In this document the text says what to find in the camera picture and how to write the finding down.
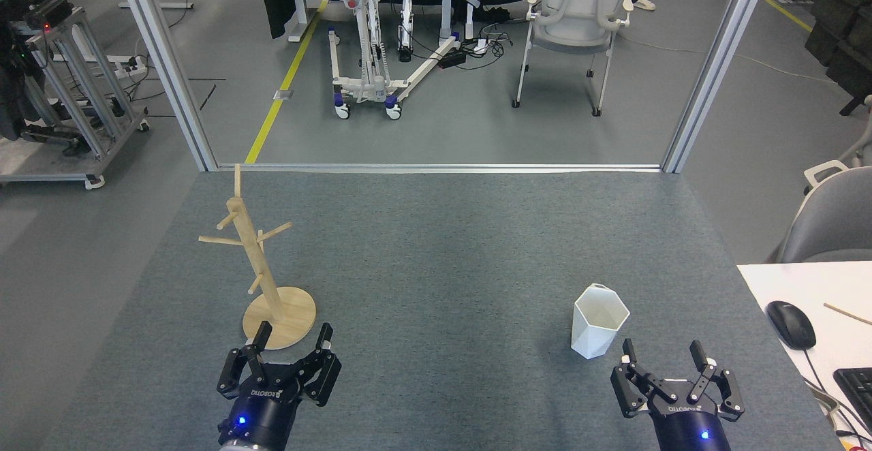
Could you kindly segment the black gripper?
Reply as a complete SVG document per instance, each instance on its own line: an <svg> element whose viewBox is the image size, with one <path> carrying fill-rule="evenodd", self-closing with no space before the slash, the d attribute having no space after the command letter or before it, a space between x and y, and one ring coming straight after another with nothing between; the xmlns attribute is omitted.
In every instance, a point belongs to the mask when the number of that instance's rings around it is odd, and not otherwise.
<svg viewBox="0 0 872 451"><path fill-rule="evenodd" d="M623 417L651 414L661 450L730 450L728 436L719 419L739 419L745 405L733 371L717 369L700 341L692 341L689 353L698 371L695 383L686 379L662 379L636 360L631 339L622 343L621 361L611 373L611 385ZM721 402L706 394L713 382Z"/></svg>
<svg viewBox="0 0 872 451"><path fill-rule="evenodd" d="M294 366L262 361L272 330L270 322L262 322L251 343L228 352L216 391L236 401L220 423L221 450L284 450L300 399L324 407L339 378L331 324L323 324L315 349ZM252 375L239 382L246 365Z"/></svg>

